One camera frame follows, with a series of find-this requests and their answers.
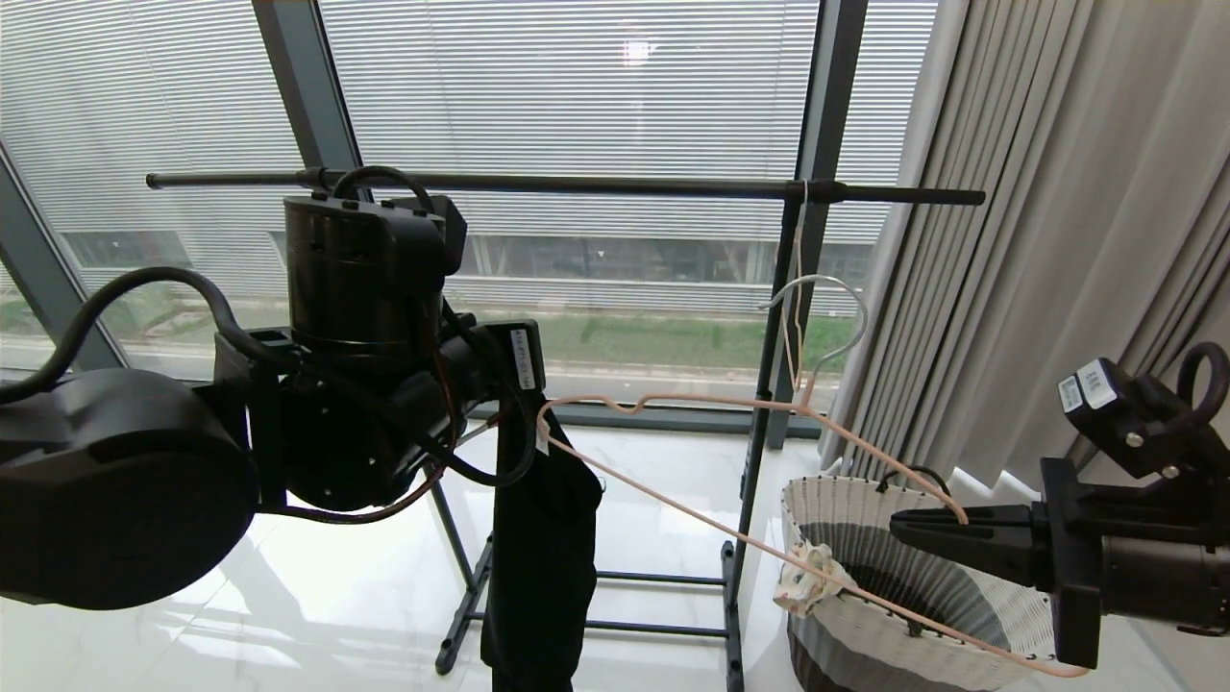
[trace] road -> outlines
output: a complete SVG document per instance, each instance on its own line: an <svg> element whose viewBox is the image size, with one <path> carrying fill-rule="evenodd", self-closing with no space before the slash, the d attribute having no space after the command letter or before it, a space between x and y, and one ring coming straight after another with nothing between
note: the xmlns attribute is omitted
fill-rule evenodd
<svg viewBox="0 0 1230 692"><path fill-rule="evenodd" d="M180 380L209 380L212 350L200 344L125 343L124 352L134 368L153 370ZM52 354L49 342L21 336L0 336L0 368L36 370ZM635 402L648 393L706 395L750 398L755 391L754 370L689 369L675 366L611 366L606 364L547 363L547 395L576 397L605 395ZM828 411L838 388L836 376L815 386L812 406Z"/></svg>

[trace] white label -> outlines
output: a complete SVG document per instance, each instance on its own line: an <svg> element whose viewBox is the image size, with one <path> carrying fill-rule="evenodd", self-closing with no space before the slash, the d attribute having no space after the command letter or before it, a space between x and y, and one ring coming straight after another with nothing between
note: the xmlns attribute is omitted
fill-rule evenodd
<svg viewBox="0 0 1230 692"><path fill-rule="evenodd" d="M1075 375L1068 376L1068 380L1059 383L1059 401L1064 406L1065 414L1075 412L1085 403L1085 398L1080 396L1080 385L1076 385Z"/></svg>
<svg viewBox="0 0 1230 692"><path fill-rule="evenodd" d="M530 334L524 328L509 332L513 339L513 361L517 363L517 380L522 390L538 390L534 382L534 360L530 359Z"/></svg>
<svg viewBox="0 0 1230 692"><path fill-rule="evenodd" d="M1085 401L1091 409L1101 409L1119 398L1111 388L1111 379L1098 361L1076 371L1076 380L1080 381L1081 392L1085 393Z"/></svg>

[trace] laundry basket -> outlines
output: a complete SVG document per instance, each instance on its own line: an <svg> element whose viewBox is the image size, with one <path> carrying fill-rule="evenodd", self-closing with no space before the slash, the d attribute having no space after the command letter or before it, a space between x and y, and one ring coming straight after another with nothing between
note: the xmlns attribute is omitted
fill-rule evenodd
<svg viewBox="0 0 1230 692"><path fill-rule="evenodd" d="M910 548L889 533L894 513L938 506L931 495L887 483L803 478L782 492L782 524L787 546L827 545L860 588L882 599L1026 658L1054 659L1046 595ZM990 691L1031 674L850 592L795 611L808 613L791 615L786 632L807 692Z"/></svg>

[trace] robotic arm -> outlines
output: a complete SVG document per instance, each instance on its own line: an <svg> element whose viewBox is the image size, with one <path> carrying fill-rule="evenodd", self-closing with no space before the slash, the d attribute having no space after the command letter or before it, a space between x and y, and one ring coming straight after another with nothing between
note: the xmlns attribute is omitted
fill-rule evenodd
<svg viewBox="0 0 1230 692"><path fill-rule="evenodd" d="M1212 366L1193 402L1200 363ZM1209 423L1230 390L1230 359L1214 343L1188 352L1177 395L1150 375L1098 359L1059 383L1068 420L1144 488L1091 486L1069 460L1042 460L1043 500L898 513L902 542L1052 594L1055 654L1096 667L1101 616L1230 633L1230 451Z"/></svg>
<svg viewBox="0 0 1230 692"><path fill-rule="evenodd" d="M445 467L492 487L525 474L536 413L525 395L544 382L538 326L454 313L440 290L460 265L465 220L410 179L407 199L351 198L369 175L400 172L358 168L332 193L285 198L289 327L244 329L200 274L138 269L82 305L43 369L0 388L0 594L137 606L204 575L256 513L365 524L408 506ZM154 280L205 297L213 382L139 370L65 379L103 309ZM504 425L526 428L501 474L451 452L466 414L492 399ZM288 490L317 509L288 506ZM339 514L368 506L384 509Z"/></svg>

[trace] clothing rack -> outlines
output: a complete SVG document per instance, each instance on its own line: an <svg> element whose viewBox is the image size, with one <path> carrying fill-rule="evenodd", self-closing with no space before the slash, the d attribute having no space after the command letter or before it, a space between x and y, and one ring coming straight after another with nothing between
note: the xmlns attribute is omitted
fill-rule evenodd
<svg viewBox="0 0 1230 692"><path fill-rule="evenodd" d="M145 182L151 188L178 186L235 186L235 184L287 184L309 188L331 188L344 173L343 170L304 168L296 172L245 172L245 173L150 173ZM781 234L779 236L777 258L774 268L772 294L782 289L790 279L790 267L795 246L795 234L798 214L804 200L814 204L834 204L847 200L902 202L910 204L969 204L978 205L985 199L985 193L967 189L927 189L913 187L868 187L845 184L831 179L689 179L689 178L617 178L617 177L566 177L566 176L503 176L469 173L407 172L417 182L435 188L472 189L487 192L554 192L565 194L651 194L670 197L713 197L743 199L781 199L786 203L782 214ZM365 178L364 187L400 187L401 181L373 176ZM781 315L784 309L793 309L793 300L781 300L769 307L765 318L765 339L760 355L760 368L756 377L756 399L774 399L771 381L774 361L777 353ZM739 487L742 501L739 511L739 532L749 533L752 529L752 510L760 476L760 462L764 457L770 412L756 409L752 418L750 440L747 463ZM483 613L478 611L478 599L491 576L491 538L488 537L478 559L474 563L466 556L465 547L458 532L456 522L449 509L444 490L437 484L432 488L432 499L439 513L440 522L448 536L449 546L456 559L458 568L465 581L465 594L453 618L453 624L440 642L440 653L435 659L435 671L445 675L453 670L458 653L465 640L470 624L480 622ZM743 574L747 547L727 541L718 552L718 574L721 576L686 576L676 574L646 574L630 572L599 572L600 581L640 581L662 585L708 586L722 590L721 628L683 627L672 624L653 624L638 622L588 621L589 629L617 632L643 632L649 634L678 634L684 637L702 637L722 639L726 645L727 692L743 692L743 651L739 629L738 594Z"/></svg>

